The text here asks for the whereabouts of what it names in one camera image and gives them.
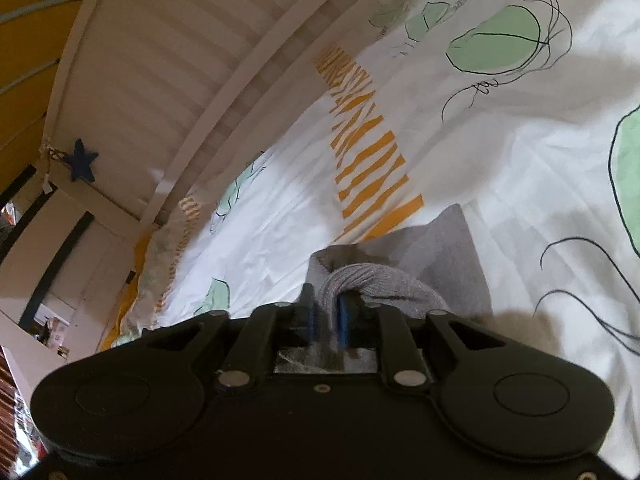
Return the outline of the grey knitted sweater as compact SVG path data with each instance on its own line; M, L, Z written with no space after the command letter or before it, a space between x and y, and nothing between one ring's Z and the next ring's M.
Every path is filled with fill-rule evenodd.
M337 299L358 292L369 311L381 304L408 318L445 310L472 321L492 315L489 289L462 208L454 204L424 226L409 226L358 244L314 252L305 283L314 289L319 340L279 352L278 373L357 374L376 371L375 352L338 342Z

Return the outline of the white wardrobe with black trim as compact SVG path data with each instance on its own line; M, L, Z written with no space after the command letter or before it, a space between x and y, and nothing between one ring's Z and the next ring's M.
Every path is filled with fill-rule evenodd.
M97 352L134 268L139 222L60 168L43 191L29 165L2 191L25 211L1 245L1 317L24 335L47 315L65 325L71 360Z

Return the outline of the dark blue star ornament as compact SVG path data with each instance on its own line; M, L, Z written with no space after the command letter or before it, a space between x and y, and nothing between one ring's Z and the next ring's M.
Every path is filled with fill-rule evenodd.
M77 139L73 151L64 155L62 162L70 168L70 180L72 182L83 180L93 183L96 177L93 174L91 165L98 157L99 154L97 152L87 150L84 142L81 139Z

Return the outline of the white jellyfish print duvet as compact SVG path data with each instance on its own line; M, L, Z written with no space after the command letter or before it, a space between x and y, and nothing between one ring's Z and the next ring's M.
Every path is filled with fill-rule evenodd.
M426 284L604 379L601 454L635 477L639 0L380 0L282 102L293 125L144 243L108 344L293 300L326 246L438 226L410 252Z

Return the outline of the white slatted bed headboard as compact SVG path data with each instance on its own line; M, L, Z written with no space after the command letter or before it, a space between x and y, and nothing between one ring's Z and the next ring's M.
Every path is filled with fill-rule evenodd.
M96 192L164 221L259 101L360 0L86 0L48 139L98 153Z

